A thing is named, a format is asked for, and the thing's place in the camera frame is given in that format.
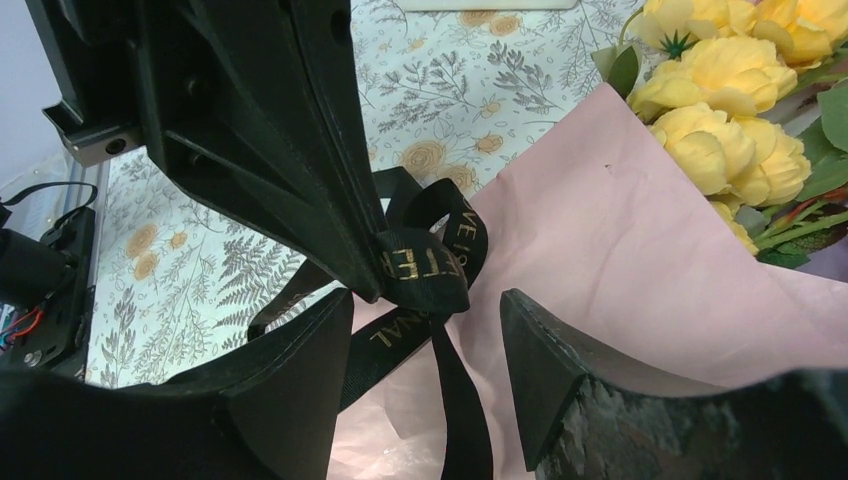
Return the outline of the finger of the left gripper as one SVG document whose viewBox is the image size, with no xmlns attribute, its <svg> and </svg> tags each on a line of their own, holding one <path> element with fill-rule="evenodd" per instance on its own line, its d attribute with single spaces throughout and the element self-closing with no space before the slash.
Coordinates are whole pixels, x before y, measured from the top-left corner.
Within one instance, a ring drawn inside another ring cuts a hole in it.
<svg viewBox="0 0 848 480">
<path fill-rule="evenodd" d="M 362 299 L 384 296 L 350 3 L 139 1 L 135 18 L 151 160 Z"/>
</svg>

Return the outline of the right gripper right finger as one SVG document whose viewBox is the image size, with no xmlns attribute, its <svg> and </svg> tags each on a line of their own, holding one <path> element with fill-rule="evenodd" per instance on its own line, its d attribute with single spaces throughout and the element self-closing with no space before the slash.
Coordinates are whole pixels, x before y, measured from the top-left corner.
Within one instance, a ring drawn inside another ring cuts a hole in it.
<svg viewBox="0 0 848 480">
<path fill-rule="evenodd" d="M 847 374 L 725 389 L 604 344 L 525 293 L 500 316 L 526 468 L 539 479 L 843 479 Z"/>
</svg>

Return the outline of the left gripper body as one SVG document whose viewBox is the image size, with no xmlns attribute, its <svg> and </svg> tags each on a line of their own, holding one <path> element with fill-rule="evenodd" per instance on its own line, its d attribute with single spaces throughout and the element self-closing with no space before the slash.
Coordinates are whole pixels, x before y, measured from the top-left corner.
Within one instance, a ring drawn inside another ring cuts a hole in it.
<svg viewBox="0 0 848 480">
<path fill-rule="evenodd" d="M 61 100 L 43 110 L 73 160 L 96 166 L 146 144 L 134 93 L 134 1 L 28 1 Z"/>
</svg>

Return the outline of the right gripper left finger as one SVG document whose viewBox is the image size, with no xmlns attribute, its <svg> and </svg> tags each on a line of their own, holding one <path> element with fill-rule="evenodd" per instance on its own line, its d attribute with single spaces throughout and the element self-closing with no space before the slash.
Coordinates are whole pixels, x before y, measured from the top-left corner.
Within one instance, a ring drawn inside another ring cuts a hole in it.
<svg viewBox="0 0 848 480">
<path fill-rule="evenodd" d="M 287 324 L 160 384 L 1 374 L 5 479 L 323 479 L 350 345 L 337 289 Z"/>
</svg>

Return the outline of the yellow flower stem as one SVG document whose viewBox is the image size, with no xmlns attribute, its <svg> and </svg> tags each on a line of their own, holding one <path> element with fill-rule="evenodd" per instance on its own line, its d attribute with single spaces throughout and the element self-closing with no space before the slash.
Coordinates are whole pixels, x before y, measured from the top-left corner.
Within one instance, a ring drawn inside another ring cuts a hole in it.
<svg viewBox="0 0 848 480">
<path fill-rule="evenodd" d="M 746 250 L 811 173 L 788 123 L 847 81 L 843 1 L 647 1 L 629 29 L 665 60 L 628 96 Z"/>
</svg>

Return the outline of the pink white rose stems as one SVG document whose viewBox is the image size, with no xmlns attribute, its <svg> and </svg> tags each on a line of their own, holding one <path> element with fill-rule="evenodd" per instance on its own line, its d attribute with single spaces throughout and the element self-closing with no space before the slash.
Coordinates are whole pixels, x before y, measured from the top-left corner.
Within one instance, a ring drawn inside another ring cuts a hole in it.
<svg viewBox="0 0 848 480">
<path fill-rule="evenodd" d="M 797 269 L 847 237 L 847 81 L 816 89 L 788 126 L 812 173 L 795 199 L 764 210 L 755 244 L 759 262 Z"/>
</svg>

